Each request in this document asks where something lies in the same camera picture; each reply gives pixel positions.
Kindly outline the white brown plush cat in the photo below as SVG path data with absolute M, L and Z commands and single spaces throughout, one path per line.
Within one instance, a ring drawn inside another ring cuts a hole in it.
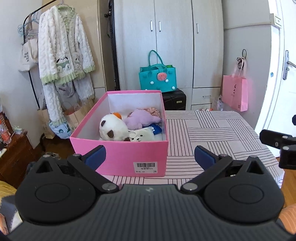
M 101 119 L 99 134 L 104 141 L 130 141 L 126 124 L 113 114 L 107 114 Z

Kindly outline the orange egg sponge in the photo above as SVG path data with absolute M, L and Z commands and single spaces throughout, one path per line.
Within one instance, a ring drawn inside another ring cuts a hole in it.
M 122 116 L 120 113 L 113 113 L 113 115 L 115 115 L 117 118 L 122 119 Z

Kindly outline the blue wet wipes pack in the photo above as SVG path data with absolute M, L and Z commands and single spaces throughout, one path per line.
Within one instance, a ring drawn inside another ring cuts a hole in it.
M 162 133 L 161 127 L 158 124 L 156 124 L 156 123 L 150 124 L 148 126 L 148 128 L 150 128 L 152 130 L 152 132 L 153 132 L 154 135 L 158 135 L 158 134 Z

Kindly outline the soft cotton tissue pack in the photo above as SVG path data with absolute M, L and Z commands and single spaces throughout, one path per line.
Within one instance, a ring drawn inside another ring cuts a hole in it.
M 151 128 L 141 128 L 139 130 L 128 131 L 132 142 L 152 142 L 155 140 Z

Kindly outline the purple plush toy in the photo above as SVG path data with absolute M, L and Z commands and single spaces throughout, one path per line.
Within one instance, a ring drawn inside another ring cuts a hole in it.
M 160 117 L 153 116 L 143 109 L 136 109 L 123 120 L 129 130 L 139 130 L 152 123 L 160 123 L 161 121 L 162 119 Z

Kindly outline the pink cardboard box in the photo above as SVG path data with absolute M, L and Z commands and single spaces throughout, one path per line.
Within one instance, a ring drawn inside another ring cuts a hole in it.
M 156 108 L 152 117 L 161 133 L 154 135 L 140 121 L 148 118 L 145 108 Z M 106 92 L 70 137 L 74 151 L 87 154 L 102 147 L 103 158 L 90 161 L 100 174 L 126 177 L 162 177 L 166 172 L 168 138 L 162 93 L 159 90 Z

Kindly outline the brown paper shopping bag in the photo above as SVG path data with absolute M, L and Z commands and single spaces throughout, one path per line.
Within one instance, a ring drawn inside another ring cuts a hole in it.
M 79 126 L 93 106 L 93 99 L 88 99 L 83 102 L 79 101 L 71 105 L 69 109 L 62 112 L 62 122 L 58 124 L 54 124 L 50 120 L 48 109 L 37 110 L 45 138 L 53 139 L 55 136 L 60 139 L 70 138 L 74 130 Z

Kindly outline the pink paper gift bag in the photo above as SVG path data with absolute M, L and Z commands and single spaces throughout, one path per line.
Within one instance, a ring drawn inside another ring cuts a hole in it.
M 241 57 L 241 68 L 235 68 L 231 75 L 224 75 L 222 81 L 222 101 L 239 112 L 248 110 L 247 61 Z

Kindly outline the wooden side cabinet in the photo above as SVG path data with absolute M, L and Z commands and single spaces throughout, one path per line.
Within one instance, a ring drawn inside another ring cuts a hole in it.
M 37 161 L 40 154 L 40 149 L 33 148 L 27 131 L 12 134 L 11 143 L 1 157 L 1 180 L 18 188 L 25 178 L 28 164 Z

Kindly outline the black suitcase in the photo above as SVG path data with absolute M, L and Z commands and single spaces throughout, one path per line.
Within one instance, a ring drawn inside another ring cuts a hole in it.
M 187 98 L 182 90 L 163 92 L 162 96 L 165 110 L 186 110 Z

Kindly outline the teal felt tote bag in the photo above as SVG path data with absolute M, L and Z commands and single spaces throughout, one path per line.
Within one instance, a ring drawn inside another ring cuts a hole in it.
M 151 53 L 155 53 L 159 58 L 159 64 L 151 65 Z M 173 65 L 164 65 L 162 58 L 154 50 L 149 52 L 148 61 L 149 65 L 147 67 L 141 67 L 138 74 L 141 90 L 176 91 L 176 68 Z

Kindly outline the white knitted cardigan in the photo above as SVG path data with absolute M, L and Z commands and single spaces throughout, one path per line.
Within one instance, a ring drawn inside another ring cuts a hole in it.
M 58 87 L 73 84 L 79 99 L 93 99 L 89 80 L 95 70 L 92 52 L 80 16 L 68 5 L 53 6 L 41 14 L 38 32 L 39 74 L 50 120 L 62 122 Z

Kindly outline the white canvas tote bag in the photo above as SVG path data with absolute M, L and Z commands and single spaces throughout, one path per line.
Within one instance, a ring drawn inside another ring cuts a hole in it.
M 20 64 L 18 70 L 20 72 L 28 72 L 35 68 L 38 64 L 38 39 L 29 39 L 22 46 L 20 55 Z

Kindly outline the grey three-door wardrobe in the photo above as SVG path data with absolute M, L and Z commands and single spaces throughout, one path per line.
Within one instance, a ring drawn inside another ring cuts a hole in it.
M 211 109 L 220 94 L 223 67 L 221 1 L 111 1 L 116 84 L 139 90 L 139 72 L 173 66 L 188 110 Z

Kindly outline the wall switch box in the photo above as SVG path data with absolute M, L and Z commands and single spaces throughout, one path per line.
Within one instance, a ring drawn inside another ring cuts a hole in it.
M 282 19 L 275 14 L 270 14 L 270 23 L 272 26 L 281 29 L 283 27 Z

